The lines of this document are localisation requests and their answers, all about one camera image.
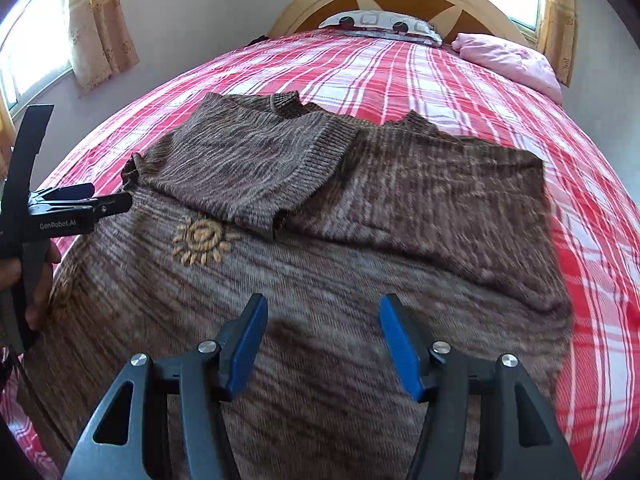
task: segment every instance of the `black circle on pillow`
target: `black circle on pillow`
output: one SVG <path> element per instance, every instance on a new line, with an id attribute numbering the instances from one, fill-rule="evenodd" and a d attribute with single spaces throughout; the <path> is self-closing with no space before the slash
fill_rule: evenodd
<path id="1" fill-rule="evenodd" d="M 341 17 L 338 23 L 340 23 L 340 25 L 343 27 L 353 27 L 353 25 L 356 24 L 356 22 L 353 21 L 353 18 L 351 16 Z"/>
<path id="2" fill-rule="evenodd" d="M 405 22 L 395 22 L 394 32 L 404 32 L 406 34 L 409 32 L 409 27 Z"/>

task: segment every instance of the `beige curtain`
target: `beige curtain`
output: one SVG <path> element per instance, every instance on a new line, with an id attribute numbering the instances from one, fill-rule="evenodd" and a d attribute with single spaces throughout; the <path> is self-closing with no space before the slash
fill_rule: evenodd
<path id="1" fill-rule="evenodd" d="M 65 0 L 71 67 L 84 92 L 140 62 L 120 0 Z"/>
<path id="2" fill-rule="evenodd" d="M 558 81 L 571 83 L 575 48 L 575 0 L 546 0 L 537 49 L 556 71 Z"/>
<path id="3" fill-rule="evenodd" d="M 11 147 L 15 142 L 14 122 L 9 115 L 9 108 L 6 105 L 2 85 L 0 85 L 0 177 L 5 178 L 11 159 Z"/>

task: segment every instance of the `pillow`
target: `pillow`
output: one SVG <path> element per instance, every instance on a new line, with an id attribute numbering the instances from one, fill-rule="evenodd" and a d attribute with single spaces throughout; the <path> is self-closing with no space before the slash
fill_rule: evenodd
<path id="1" fill-rule="evenodd" d="M 387 38 L 442 46 L 442 38 L 431 23 L 386 10 L 345 10 L 324 20 L 318 28 L 325 27 L 337 28 L 348 36 Z"/>
<path id="2" fill-rule="evenodd" d="M 562 91 L 554 70 L 546 57 L 532 48 L 487 34 L 462 32 L 451 46 L 465 61 L 528 86 L 562 106 Z"/>

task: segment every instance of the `plaid bedsheet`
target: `plaid bedsheet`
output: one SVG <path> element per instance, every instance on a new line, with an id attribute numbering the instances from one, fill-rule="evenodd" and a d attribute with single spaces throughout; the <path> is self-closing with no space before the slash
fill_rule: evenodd
<path id="1" fill-rule="evenodd" d="M 87 136 L 43 186 L 120 185 L 132 152 L 181 124 L 209 91 L 297 89 L 339 114 L 382 123 L 409 110 L 446 132 L 529 150 L 545 161 L 550 231 L 575 308 L 556 415 L 584 479 L 603 479 L 640 426 L 640 214 L 593 142 L 548 98 L 479 66 L 400 41 L 307 32 L 221 56 L 153 90 Z M 63 251 L 72 240 L 59 240 Z M 15 403 L 0 412 L 48 478 L 57 473 Z"/>

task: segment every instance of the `bed headboard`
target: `bed headboard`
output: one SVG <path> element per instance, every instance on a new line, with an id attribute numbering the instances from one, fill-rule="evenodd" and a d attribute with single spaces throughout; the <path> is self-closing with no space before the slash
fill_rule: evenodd
<path id="1" fill-rule="evenodd" d="M 445 43 L 459 32 L 474 32 L 527 44 L 518 27 L 489 0 L 295 0 L 273 25 L 270 38 L 313 30 L 338 12 L 358 9 L 391 10 L 426 20 Z"/>

